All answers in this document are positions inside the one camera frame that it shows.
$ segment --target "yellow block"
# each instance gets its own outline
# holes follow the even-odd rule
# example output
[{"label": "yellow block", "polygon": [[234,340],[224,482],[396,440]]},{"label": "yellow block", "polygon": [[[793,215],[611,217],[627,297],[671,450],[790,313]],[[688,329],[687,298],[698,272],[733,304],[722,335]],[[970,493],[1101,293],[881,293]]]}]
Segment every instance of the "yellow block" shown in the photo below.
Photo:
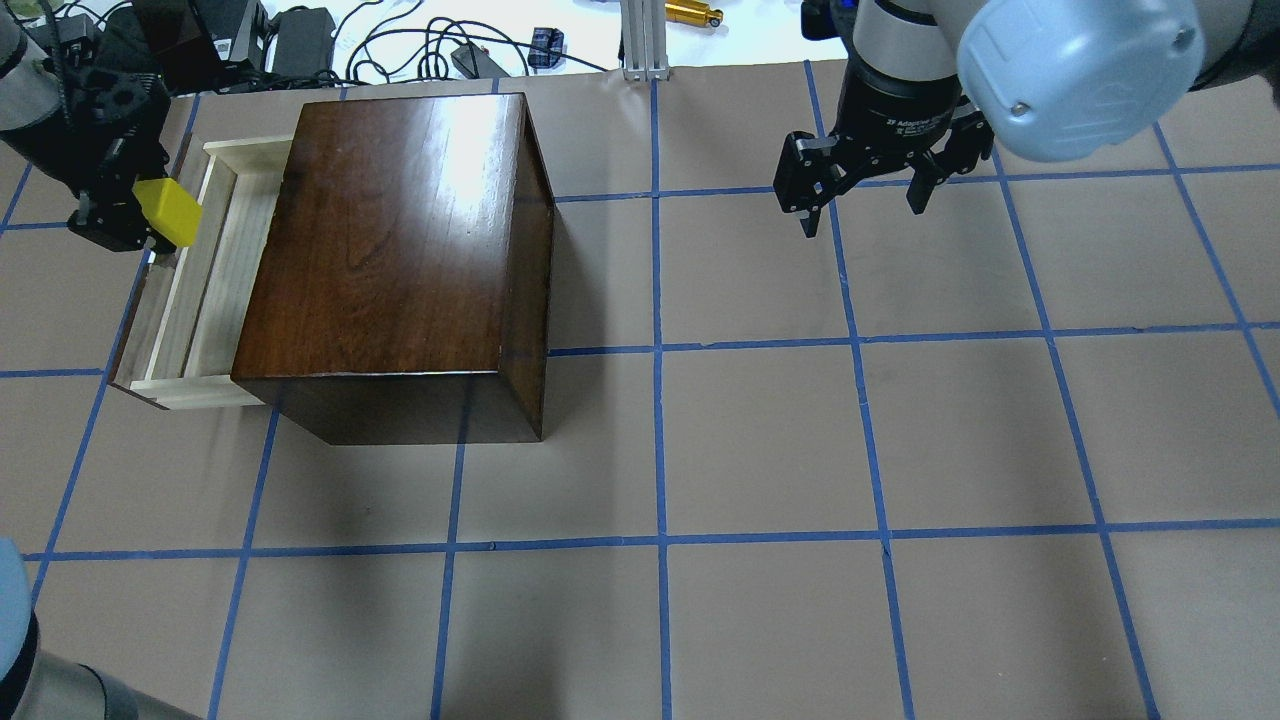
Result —
[{"label": "yellow block", "polygon": [[178,247],[191,247],[196,242],[204,210],[178,181],[138,181],[133,183],[133,196],[142,204],[142,217],[169,242]]}]

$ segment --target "metal post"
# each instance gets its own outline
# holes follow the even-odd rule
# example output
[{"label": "metal post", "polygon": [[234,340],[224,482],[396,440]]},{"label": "metal post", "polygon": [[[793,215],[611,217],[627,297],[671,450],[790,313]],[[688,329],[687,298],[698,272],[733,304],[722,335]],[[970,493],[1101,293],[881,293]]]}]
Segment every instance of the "metal post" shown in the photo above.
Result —
[{"label": "metal post", "polygon": [[667,6],[659,0],[622,0],[623,74],[631,81],[667,79]]}]

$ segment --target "wooden box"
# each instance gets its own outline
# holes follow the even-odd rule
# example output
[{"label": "wooden box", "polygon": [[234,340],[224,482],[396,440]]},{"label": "wooden box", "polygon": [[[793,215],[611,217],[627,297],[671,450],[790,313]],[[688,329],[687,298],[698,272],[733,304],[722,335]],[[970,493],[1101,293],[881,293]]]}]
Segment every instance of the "wooden box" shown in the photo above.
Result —
[{"label": "wooden box", "polygon": [[216,247],[152,268],[168,300],[140,302],[116,384],[266,402],[334,445],[541,437],[553,201],[524,96],[311,104],[292,142],[205,150]]}]

